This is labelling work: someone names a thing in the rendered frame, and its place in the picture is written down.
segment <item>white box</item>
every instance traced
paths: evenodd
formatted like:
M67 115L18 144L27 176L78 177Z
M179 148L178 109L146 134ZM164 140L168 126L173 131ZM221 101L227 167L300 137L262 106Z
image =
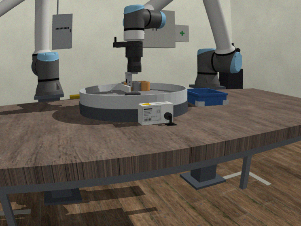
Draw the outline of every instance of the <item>white box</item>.
M166 112L174 115L174 104L168 101L138 104L138 122L141 125L169 123L164 118Z

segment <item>blue joint cap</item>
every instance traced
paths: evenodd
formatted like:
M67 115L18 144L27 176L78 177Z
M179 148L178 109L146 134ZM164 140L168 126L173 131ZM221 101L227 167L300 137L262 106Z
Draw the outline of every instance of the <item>blue joint cap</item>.
M201 54L201 53L205 53L205 52L208 52L208 51L212 51L212 50L216 50L216 49L199 49L197 51L197 55Z
M158 29L164 27L164 25L166 24L166 16L163 12L159 11L161 13L161 16L162 16L162 22L161 22L161 25Z
M230 72L232 74L238 73L241 68L242 68L242 55L240 54L240 52L236 52L231 61Z
M59 53L57 52L50 52L50 53L38 53L37 59L40 61L55 61L59 59Z
M141 10L141 9L144 9L144 5L131 5L131 6L126 6L126 7L124 8L124 14L136 12L136 11Z

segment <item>black box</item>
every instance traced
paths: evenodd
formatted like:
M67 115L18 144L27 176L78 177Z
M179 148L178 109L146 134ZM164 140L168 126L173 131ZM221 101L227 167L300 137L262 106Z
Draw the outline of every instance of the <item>black box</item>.
M220 85L226 89L242 89L243 69L235 74L220 72L219 80Z

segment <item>gray electrical box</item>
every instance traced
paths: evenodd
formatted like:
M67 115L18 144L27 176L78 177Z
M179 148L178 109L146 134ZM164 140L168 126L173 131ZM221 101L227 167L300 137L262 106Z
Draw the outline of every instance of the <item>gray electrical box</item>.
M161 10L166 15L166 24L161 29L145 29L144 48L175 48L176 42L189 42L189 28L175 24L174 11Z
M72 48L72 14L52 15L52 49Z

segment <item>beige wall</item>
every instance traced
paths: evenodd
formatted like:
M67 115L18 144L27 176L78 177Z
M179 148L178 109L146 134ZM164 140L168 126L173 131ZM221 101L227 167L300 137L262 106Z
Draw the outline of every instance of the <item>beige wall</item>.
M231 41L241 49L244 88L257 88L301 97L300 4L259 0L220 0ZM65 94L85 87L125 80L125 49L113 48L123 40L123 10L136 0L62 0L59 13L73 13L72 49L59 53L59 77ZM37 102L37 76L31 70L34 52L34 0L25 0L0 17L0 105ZM50 1L50 50L52 15ZM197 51L215 48L201 0L174 0L165 10L175 11L176 24L189 25L189 43L173 49L144 49L142 72L133 80L189 87L197 76Z

